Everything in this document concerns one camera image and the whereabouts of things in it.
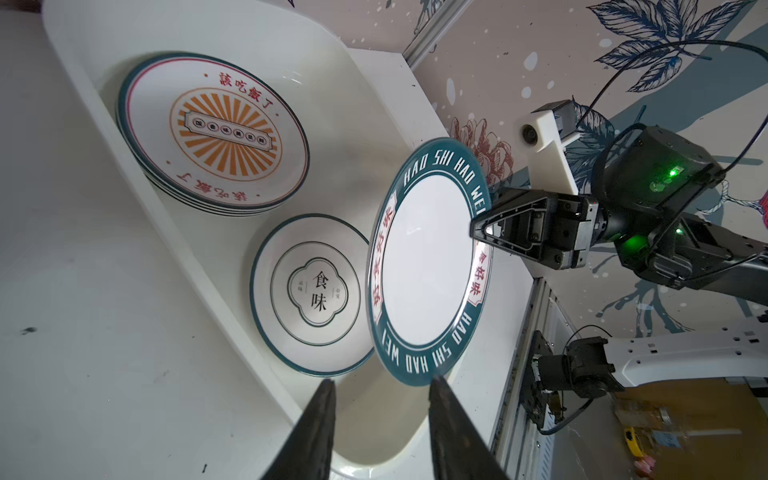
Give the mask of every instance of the plate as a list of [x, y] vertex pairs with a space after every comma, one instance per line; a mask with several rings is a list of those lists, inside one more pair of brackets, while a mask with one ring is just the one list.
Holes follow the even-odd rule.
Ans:
[[491, 247], [469, 236], [491, 206], [472, 152], [451, 138], [424, 143], [406, 161], [378, 213], [366, 270], [373, 342], [399, 381], [444, 376], [480, 318]]
[[155, 183], [214, 213], [275, 207], [309, 170], [306, 135], [288, 104], [254, 75], [205, 55], [138, 65], [121, 87], [118, 127]]
[[253, 261], [250, 304], [266, 344], [283, 362], [313, 376], [362, 365], [373, 345], [362, 305], [368, 240], [329, 215], [286, 220]]

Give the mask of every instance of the white mounting bracket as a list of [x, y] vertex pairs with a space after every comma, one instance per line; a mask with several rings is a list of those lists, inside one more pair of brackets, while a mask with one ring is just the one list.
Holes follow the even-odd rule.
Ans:
[[[536, 142], [533, 144], [523, 139], [522, 132], [527, 125], [536, 131]], [[574, 176], [565, 160], [564, 149], [580, 137], [579, 133], [573, 133], [561, 140], [552, 110], [535, 111], [519, 118], [513, 131], [515, 136], [511, 143], [512, 156], [528, 159], [531, 188], [578, 195]]]
[[749, 317], [715, 330], [608, 339], [613, 377], [625, 387], [676, 379], [768, 376], [768, 323]]

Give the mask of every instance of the red flower illustration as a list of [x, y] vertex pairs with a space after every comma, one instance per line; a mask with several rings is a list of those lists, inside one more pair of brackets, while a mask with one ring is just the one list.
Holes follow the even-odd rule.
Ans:
[[486, 133], [487, 129], [488, 122], [484, 118], [479, 123], [470, 120], [465, 126], [459, 127], [458, 119], [454, 117], [449, 133], [451, 138], [469, 147], [477, 157], [488, 189], [494, 192], [502, 181], [512, 175], [512, 165], [515, 161], [512, 159], [509, 144], [500, 141], [493, 132]]

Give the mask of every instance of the white countertop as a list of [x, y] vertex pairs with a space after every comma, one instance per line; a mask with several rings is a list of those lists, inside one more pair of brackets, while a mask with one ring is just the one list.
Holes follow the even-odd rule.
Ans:
[[[0, 45], [0, 478], [259, 478], [282, 411], [128, 190], [39, 15], [0, 12]], [[445, 135], [402, 56], [352, 54], [409, 144]], [[493, 269], [453, 387], [486, 439], [531, 288], [517, 257]], [[392, 478], [431, 470], [425, 437]]]

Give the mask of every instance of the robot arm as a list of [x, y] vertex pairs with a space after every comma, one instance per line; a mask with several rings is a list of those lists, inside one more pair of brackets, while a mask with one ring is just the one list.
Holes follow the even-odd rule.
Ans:
[[[564, 155], [578, 138], [574, 110], [571, 101], [555, 102], [515, 123], [512, 153], [528, 160], [531, 188], [502, 191], [472, 221], [476, 240], [556, 270], [583, 267], [593, 245], [612, 242], [621, 264], [640, 278], [768, 303], [768, 244], [683, 213], [725, 177], [706, 150], [635, 124], [623, 135], [639, 135], [605, 168], [608, 146], [596, 161], [592, 193], [579, 194]], [[768, 317], [709, 332], [579, 339], [563, 355], [536, 332], [521, 404], [541, 429], [548, 407], [561, 418], [558, 390], [594, 399], [649, 382], [727, 376], [768, 376]]]
[[[584, 195], [564, 155], [578, 138], [573, 103], [545, 105], [515, 126], [513, 154], [528, 159], [531, 189], [502, 192], [473, 220], [476, 240], [556, 270], [582, 267], [593, 245], [612, 242], [621, 264], [645, 280], [768, 303], [768, 243], [683, 213], [725, 177], [702, 147], [661, 127], [633, 125], [623, 134], [640, 134], [604, 169], [606, 148], [593, 193]], [[496, 224], [501, 233], [488, 233]]]

